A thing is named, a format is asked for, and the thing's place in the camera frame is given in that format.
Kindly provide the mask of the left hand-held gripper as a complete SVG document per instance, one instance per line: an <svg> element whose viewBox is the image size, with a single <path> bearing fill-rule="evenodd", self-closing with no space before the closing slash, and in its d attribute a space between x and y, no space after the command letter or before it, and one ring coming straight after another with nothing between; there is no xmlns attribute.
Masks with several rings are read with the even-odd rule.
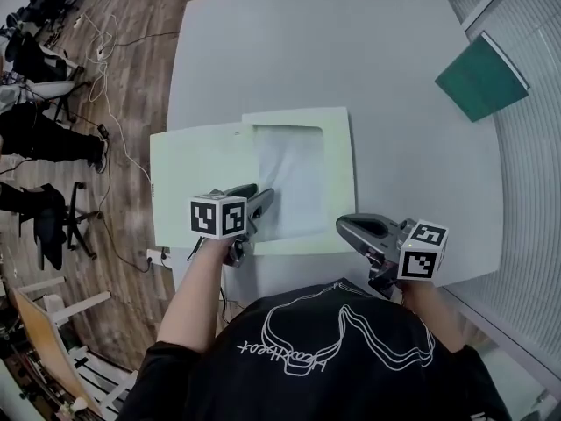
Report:
<svg viewBox="0 0 561 421"><path fill-rule="evenodd" d="M202 239L232 240L224 258L226 266L240 267L245 258L245 245L257 232L253 220L261 218L274 201L273 189L257 192L258 185L252 183L227 190L213 189L210 194L189 201L192 233Z"/></svg>

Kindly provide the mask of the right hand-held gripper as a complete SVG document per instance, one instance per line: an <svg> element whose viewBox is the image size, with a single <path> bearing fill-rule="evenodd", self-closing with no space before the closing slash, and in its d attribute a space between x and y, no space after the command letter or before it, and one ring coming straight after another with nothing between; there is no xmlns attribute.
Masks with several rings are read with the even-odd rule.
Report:
<svg viewBox="0 0 561 421"><path fill-rule="evenodd" d="M393 234L389 248L382 245ZM380 266L371 266L369 286L390 299L404 282L431 282L444 260L449 229L406 218L397 224L380 214L344 215L336 221L337 233L359 253L383 253Z"/></svg>

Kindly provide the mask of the clear plastic sleeve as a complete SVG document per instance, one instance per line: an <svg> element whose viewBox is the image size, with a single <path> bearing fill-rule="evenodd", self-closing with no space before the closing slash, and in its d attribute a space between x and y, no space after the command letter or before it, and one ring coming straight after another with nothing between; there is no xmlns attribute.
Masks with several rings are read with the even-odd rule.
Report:
<svg viewBox="0 0 561 421"><path fill-rule="evenodd" d="M323 131L317 127L256 125L259 184L274 200L259 222L258 240L294 239L327 230Z"/></svg>

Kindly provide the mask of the pale green folder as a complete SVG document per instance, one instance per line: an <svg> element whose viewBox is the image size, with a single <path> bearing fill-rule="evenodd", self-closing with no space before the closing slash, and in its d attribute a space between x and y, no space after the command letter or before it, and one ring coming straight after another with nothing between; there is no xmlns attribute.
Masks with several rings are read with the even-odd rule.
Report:
<svg viewBox="0 0 561 421"><path fill-rule="evenodd" d="M188 248L198 240L189 201L213 189L257 182L255 126L318 128L327 173L324 213L330 222L355 210L348 111L345 107L245 114L238 123L202 125L150 138L153 229L157 246Z"/></svg>

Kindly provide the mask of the person's right forearm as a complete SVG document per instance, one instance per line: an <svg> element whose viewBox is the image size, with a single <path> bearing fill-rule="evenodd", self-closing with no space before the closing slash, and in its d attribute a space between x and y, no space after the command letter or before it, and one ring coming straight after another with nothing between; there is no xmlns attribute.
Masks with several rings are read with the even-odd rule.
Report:
<svg viewBox="0 0 561 421"><path fill-rule="evenodd" d="M451 353L464 347L456 316L432 282L405 281L401 290L404 306L412 310Z"/></svg>

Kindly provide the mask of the person's left forearm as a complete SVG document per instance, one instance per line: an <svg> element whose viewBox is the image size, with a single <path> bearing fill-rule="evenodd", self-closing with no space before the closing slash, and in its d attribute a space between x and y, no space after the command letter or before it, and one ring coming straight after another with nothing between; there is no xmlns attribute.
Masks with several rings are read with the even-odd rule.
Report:
<svg viewBox="0 0 561 421"><path fill-rule="evenodd" d="M216 337L224 258L232 239L206 239L194 255L160 324L157 340L202 353Z"/></svg>

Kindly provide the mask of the white power strip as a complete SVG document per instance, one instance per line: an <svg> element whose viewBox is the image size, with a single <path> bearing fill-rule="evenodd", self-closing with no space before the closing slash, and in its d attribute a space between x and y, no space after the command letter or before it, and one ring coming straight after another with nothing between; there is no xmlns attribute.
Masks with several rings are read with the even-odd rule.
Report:
<svg viewBox="0 0 561 421"><path fill-rule="evenodd" d="M165 248L147 249L146 259L151 265L172 269L172 256Z"/></svg>

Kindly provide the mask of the person's black printed T-shirt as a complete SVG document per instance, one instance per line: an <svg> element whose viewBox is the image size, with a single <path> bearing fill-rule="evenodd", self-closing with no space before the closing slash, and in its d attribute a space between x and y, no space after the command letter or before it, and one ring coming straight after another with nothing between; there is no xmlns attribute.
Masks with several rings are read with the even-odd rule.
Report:
<svg viewBox="0 0 561 421"><path fill-rule="evenodd" d="M347 280L261 298L198 353L146 351L117 421L510 421L478 353Z"/></svg>

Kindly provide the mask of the white window blinds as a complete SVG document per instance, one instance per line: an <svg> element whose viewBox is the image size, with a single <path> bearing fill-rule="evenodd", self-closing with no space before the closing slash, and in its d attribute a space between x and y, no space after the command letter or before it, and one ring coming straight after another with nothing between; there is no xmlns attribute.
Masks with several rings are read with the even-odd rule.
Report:
<svg viewBox="0 0 561 421"><path fill-rule="evenodd" d="M502 0L481 29L530 89L495 116L504 196L499 269L449 289L561 374L561 0Z"/></svg>

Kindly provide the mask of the green book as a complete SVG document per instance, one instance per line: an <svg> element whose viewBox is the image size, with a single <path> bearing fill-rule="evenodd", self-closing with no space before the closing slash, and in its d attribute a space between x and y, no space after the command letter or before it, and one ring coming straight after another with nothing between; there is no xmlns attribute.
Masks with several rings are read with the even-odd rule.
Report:
<svg viewBox="0 0 561 421"><path fill-rule="evenodd" d="M518 67L486 32L435 83L473 123L521 101L530 89Z"/></svg>

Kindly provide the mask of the white rack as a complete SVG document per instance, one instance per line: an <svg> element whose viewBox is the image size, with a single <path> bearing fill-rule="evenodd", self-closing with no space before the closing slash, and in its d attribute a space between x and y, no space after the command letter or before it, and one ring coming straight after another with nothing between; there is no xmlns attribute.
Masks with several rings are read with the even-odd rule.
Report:
<svg viewBox="0 0 561 421"><path fill-rule="evenodd" d="M102 409L102 419L116 421L126 397L135 384L138 371L129 371L90 352L86 346L74 347L69 357L85 388Z"/></svg>

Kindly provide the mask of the black and white office chair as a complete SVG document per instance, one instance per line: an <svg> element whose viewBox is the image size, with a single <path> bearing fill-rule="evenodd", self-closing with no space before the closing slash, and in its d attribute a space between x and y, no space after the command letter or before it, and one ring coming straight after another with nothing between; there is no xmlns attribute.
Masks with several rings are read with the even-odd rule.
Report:
<svg viewBox="0 0 561 421"><path fill-rule="evenodd" d="M64 112L67 121L75 123L68 99L78 89L91 85L79 81L84 67L40 46L29 33L14 31L4 38L0 41L0 114L18 103L43 107L56 102L54 119Z"/></svg>

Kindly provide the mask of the wooden board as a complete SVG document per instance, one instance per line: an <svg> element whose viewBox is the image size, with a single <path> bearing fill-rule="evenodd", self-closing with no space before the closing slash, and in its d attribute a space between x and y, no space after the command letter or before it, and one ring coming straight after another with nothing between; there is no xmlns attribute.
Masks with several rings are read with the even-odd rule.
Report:
<svg viewBox="0 0 561 421"><path fill-rule="evenodd" d="M81 397L97 416L103 413L97 401L83 385L73 361L64 346L58 326L28 296L14 289L12 295L28 339L39 356L42 367L64 390L75 398Z"/></svg>

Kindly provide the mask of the white furniture frame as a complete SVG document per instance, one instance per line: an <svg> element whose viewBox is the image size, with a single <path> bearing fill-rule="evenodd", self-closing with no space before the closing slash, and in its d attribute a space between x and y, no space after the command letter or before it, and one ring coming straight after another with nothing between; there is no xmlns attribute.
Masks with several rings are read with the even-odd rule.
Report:
<svg viewBox="0 0 561 421"><path fill-rule="evenodd" d="M43 289L50 289L51 287L63 284L66 281L64 276L56 277L42 282L19 287L18 290L24 295L37 292ZM65 324L70 317L84 312L100 303L111 299L111 293L104 291L97 295L91 296L87 299L81 300L78 303L66 306L62 298L58 295L46 295L43 297L46 313L58 326Z"/></svg>

